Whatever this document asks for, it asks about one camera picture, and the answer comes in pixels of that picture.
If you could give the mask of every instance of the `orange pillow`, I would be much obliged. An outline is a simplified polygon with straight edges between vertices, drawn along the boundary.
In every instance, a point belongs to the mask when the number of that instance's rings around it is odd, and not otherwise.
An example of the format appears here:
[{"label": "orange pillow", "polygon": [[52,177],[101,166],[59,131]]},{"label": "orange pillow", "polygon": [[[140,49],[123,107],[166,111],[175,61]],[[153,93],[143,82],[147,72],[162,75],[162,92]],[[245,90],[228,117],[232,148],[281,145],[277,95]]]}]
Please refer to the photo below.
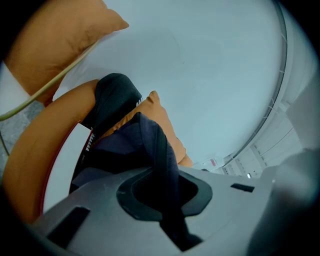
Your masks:
[{"label": "orange pillow", "polygon": [[[19,33],[4,62],[33,95],[97,40],[128,26],[102,0],[48,0]],[[60,82],[37,100],[50,104]]]},{"label": "orange pillow", "polygon": [[59,97],[30,123],[15,143],[2,185],[22,221],[32,223],[40,216],[51,166],[67,134],[95,106],[97,83],[98,80],[86,82]]},{"label": "orange pillow", "polygon": [[104,133],[97,141],[100,141],[103,137],[109,136],[114,133],[115,130],[118,130],[121,126],[126,124],[129,120],[131,120],[137,112],[141,112],[149,119],[155,121],[162,128],[168,142],[173,148],[176,162],[180,163],[185,157],[184,161],[182,161],[182,165],[187,167],[192,167],[191,159],[186,155],[186,149],[184,148],[181,141],[177,138],[174,128],[169,120],[167,111],[160,105],[160,99],[157,92],[152,91],[149,96],[134,110],[132,110],[129,114],[127,114],[124,118],[122,118],[115,126],[110,128],[106,133]]}]

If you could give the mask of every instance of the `white panel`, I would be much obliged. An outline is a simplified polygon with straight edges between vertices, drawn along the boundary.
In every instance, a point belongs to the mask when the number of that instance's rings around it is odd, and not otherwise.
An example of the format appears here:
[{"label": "white panel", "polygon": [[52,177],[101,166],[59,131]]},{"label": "white panel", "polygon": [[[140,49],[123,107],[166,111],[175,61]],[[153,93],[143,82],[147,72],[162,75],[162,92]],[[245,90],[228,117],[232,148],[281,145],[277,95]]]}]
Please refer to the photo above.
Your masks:
[{"label": "white panel", "polygon": [[45,188],[44,213],[69,195],[70,184],[78,159],[90,134],[90,129],[78,123],[66,138],[52,166]]},{"label": "white panel", "polygon": [[262,155],[267,166],[279,165],[287,157],[302,151],[296,131],[292,130],[269,151]]},{"label": "white panel", "polygon": [[255,158],[249,150],[246,150],[246,152],[239,156],[238,160],[240,164],[246,165],[247,163],[254,161]]},{"label": "white panel", "polygon": [[258,162],[260,169],[258,170],[260,173],[263,172],[263,170],[267,167],[266,163],[264,162],[263,158],[260,156],[258,150],[254,145],[250,147],[250,150],[252,154],[254,155],[256,161]]},{"label": "white panel", "polygon": [[211,171],[211,173],[214,173],[214,174],[222,174],[222,175],[225,174],[224,171],[222,170],[222,167]]},{"label": "white panel", "polygon": [[230,162],[229,166],[232,167],[232,170],[233,170],[233,172],[234,172],[234,175],[236,175],[236,176],[242,176],[241,171],[240,171],[237,163],[235,162],[235,160],[232,160],[232,161]]},{"label": "white panel", "polygon": [[247,149],[237,160],[245,175],[251,174],[253,178],[260,177],[262,173],[261,166],[250,149]]},{"label": "white panel", "polygon": [[235,174],[235,171],[234,171],[234,169],[233,169],[233,167],[232,167],[231,164],[228,164],[228,165],[226,166],[226,170],[228,171],[228,174],[229,174],[229,175],[232,175],[232,176],[235,176],[235,175],[236,175],[236,174]]},{"label": "white panel", "polygon": [[244,167],[242,166],[242,164],[239,162],[239,159],[235,159],[234,162],[236,163],[236,165],[238,166],[240,173],[242,176],[246,175],[246,172],[244,170]]},{"label": "white panel", "polygon": [[271,123],[273,122],[275,125],[271,125],[254,143],[261,155],[272,148],[279,140],[286,136],[290,129],[292,129],[291,122],[284,115],[277,115]]}]

